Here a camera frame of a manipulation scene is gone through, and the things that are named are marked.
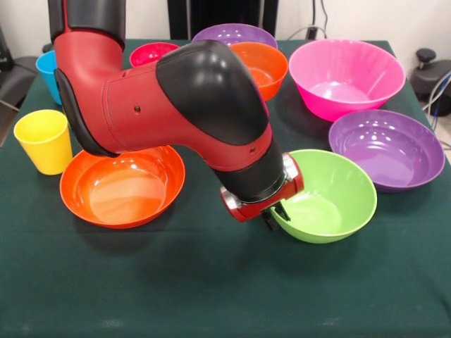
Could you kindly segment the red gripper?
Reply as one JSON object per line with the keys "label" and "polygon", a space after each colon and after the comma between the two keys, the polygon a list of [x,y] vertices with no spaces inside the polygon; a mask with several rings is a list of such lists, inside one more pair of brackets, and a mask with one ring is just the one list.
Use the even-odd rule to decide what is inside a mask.
{"label": "red gripper", "polygon": [[277,190],[266,199],[260,199],[256,202],[243,202],[225,187],[220,188],[221,198],[229,213],[235,219],[244,222],[260,215],[270,231],[277,232],[280,225],[272,216],[269,208],[272,207],[274,212],[283,220],[290,222],[291,218],[281,201],[293,197],[304,189],[302,172],[289,153],[283,154],[282,178],[283,182],[276,186]]}

